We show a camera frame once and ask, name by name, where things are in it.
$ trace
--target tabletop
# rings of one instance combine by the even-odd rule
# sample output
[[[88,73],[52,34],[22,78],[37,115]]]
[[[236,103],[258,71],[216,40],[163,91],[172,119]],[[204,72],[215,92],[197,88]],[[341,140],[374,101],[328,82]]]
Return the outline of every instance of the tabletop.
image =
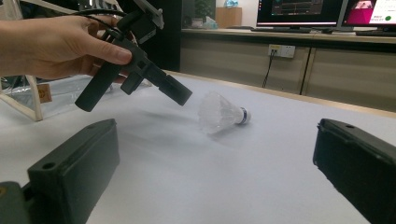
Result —
[[[0,182],[26,184],[26,170],[62,142],[115,119],[120,165],[87,223],[368,223],[313,164],[317,126],[336,119],[396,145],[394,114],[175,78],[193,92],[184,106],[141,87],[33,122],[0,102]],[[210,91],[248,109],[250,122],[203,133],[197,113]]]

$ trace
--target computer monitor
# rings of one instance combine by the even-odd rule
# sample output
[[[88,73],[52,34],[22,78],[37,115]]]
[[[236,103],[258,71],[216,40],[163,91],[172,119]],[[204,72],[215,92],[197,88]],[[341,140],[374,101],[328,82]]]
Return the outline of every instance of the computer monitor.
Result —
[[[378,31],[396,32],[395,1],[349,0],[342,25],[377,27]]]
[[[259,0],[256,26],[335,27],[342,5],[343,0]]]

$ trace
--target human hand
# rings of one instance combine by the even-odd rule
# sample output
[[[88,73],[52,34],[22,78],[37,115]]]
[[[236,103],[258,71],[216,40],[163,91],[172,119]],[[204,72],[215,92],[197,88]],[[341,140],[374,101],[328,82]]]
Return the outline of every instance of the human hand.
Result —
[[[100,19],[111,26],[117,23],[113,17]],[[132,59],[131,51],[97,38],[98,31],[105,28],[80,16],[1,21],[0,76],[93,76],[102,60],[127,64]]]

